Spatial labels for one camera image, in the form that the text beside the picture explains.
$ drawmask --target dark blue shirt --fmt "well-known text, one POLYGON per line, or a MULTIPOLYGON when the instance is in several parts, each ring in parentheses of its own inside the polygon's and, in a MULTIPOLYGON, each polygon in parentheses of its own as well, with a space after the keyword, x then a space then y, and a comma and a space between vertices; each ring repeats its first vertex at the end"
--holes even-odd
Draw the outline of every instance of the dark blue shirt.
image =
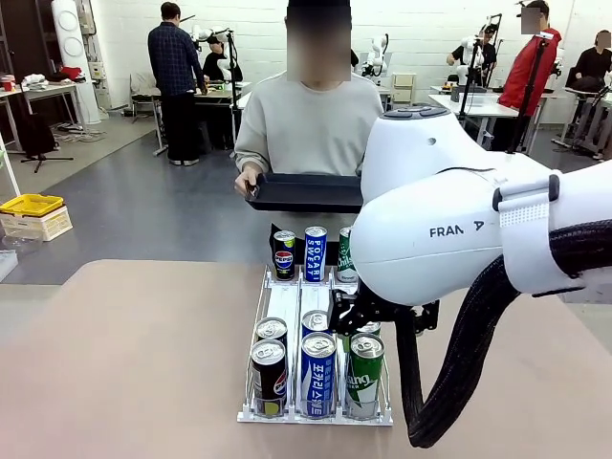
POLYGON ((179 96, 204 87, 204 73, 191 37, 171 22, 163 22, 149 34, 149 58, 162 96, 179 96))

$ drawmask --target person's hand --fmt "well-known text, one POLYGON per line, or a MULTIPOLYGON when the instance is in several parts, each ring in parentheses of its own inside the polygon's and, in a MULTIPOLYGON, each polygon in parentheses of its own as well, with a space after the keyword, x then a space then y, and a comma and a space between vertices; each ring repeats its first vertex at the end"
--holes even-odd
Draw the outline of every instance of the person's hand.
POLYGON ((233 189, 241 196, 247 196, 249 186, 257 185, 257 177, 262 174, 263 170, 255 163, 246 163, 242 168, 242 173, 238 176, 233 184, 233 189))

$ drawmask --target soda can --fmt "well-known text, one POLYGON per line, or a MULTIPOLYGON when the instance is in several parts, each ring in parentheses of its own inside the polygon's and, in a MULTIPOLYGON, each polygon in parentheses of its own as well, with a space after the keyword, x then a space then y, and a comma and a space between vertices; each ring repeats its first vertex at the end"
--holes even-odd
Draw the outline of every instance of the soda can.
POLYGON ((302 340, 301 412, 307 418, 332 416, 336 341, 314 332, 302 340))
POLYGON ((256 414, 283 415, 287 400, 287 350, 276 339, 262 339, 251 349, 256 414))
POLYGON ((302 338, 313 332, 323 332, 331 335, 327 327, 327 313, 325 311, 310 311, 302 318, 302 338))
POLYGON ((383 341, 368 333, 351 339, 346 374, 346 416, 372 419, 377 414, 379 387, 383 372, 383 341))
POLYGON ((283 343, 287 349, 287 323, 278 317, 266 317, 255 327, 257 340, 276 339, 283 343))
POLYGON ((379 337, 381 335, 381 323, 380 322, 367 322, 361 328, 358 328, 355 333, 350 336, 342 336, 342 349, 344 352, 351 350, 351 338, 358 333, 369 333, 379 337))
POLYGON ((327 252, 327 229, 306 229, 306 252, 304 271, 307 282, 322 282, 325 279, 325 253, 327 252))
POLYGON ((295 277, 295 234, 290 231, 278 231, 273 238, 276 278, 291 280, 295 277))
POLYGON ((336 278, 340 282, 355 283, 359 280, 355 265, 351 258, 350 246, 351 229, 343 228, 340 230, 339 252, 338 252, 338 270, 336 278))

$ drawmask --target green and white can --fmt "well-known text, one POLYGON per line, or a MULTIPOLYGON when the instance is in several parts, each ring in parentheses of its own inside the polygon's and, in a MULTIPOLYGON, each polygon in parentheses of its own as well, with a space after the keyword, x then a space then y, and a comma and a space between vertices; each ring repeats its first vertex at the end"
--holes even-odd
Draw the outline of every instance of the green and white can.
POLYGON ((343 228, 340 230, 339 253, 338 253, 338 271, 336 278, 340 282, 355 283, 359 280, 353 259, 351 258, 351 229, 343 228))
POLYGON ((384 344, 376 335, 359 333, 351 339, 346 373, 346 416, 372 419, 377 415, 383 372, 384 344))
POLYGON ((367 322, 361 328, 358 328, 353 335, 349 337, 341 336, 340 338, 342 339, 342 349, 344 349, 344 352, 348 352, 351 350, 351 339, 354 335, 357 335, 359 333, 369 333, 371 335, 376 335, 377 337, 379 337, 381 335, 381 323, 367 322))

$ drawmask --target person holding tray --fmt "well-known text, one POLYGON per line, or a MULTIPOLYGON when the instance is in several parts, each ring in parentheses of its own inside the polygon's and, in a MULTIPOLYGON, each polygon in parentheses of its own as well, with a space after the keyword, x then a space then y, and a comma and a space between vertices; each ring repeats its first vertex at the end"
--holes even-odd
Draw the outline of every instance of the person holding tray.
MULTIPOLYGON (((349 0, 290 0, 285 23, 288 69, 253 89, 236 141, 235 189, 243 196, 262 173, 359 175, 370 130, 383 113, 374 83, 346 65, 349 0)), ((271 217, 272 234, 290 230, 301 239, 310 226, 327 228, 328 265, 338 262, 339 230, 355 221, 338 214, 271 217)), ((303 264, 300 244, 296 264, 303 264)))

